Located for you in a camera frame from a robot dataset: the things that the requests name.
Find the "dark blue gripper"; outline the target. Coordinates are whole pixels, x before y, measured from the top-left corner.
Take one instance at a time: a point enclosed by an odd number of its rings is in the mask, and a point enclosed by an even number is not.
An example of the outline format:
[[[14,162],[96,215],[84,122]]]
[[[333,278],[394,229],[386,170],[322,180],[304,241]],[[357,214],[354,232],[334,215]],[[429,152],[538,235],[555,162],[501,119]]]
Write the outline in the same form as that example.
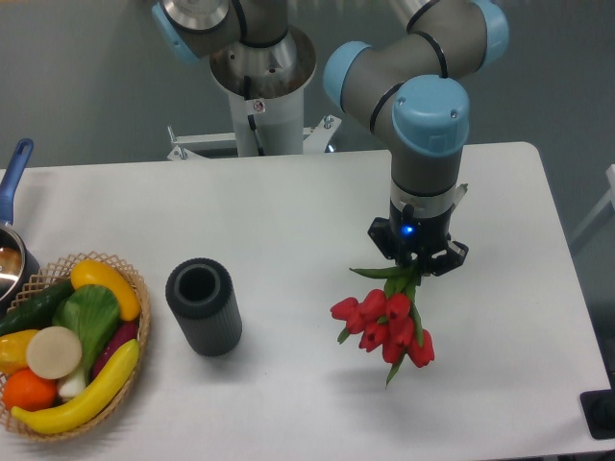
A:
[[[367,233],[381,254],[398,265],[409,265],[416,255],[424,277],[440,277],[463,265],[469,247],[451,240],[453,208],[431,218],[406,218],[393,204],[389,220],[376,217]]]

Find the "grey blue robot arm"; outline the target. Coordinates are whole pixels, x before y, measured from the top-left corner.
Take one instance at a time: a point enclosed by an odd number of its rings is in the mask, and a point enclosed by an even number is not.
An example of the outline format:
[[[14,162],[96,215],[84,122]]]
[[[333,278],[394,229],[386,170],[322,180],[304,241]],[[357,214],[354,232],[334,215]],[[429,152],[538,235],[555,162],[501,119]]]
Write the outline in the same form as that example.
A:
[[[382,49],[341,45],[323,69],[332,102],[390,152],[389,214],[369,235],[382,255],[421,276],[461,266],[467,247],[449,232],[466,193],[458,183],[469,133],[459,79],[499,59],[509,41],[489,1],[400,1],[406,33]],[[243,157],[301,154],[303,91],[315,49],[284,1],[158,1],[152,14],[175,55],[207,59],[226,91]]]

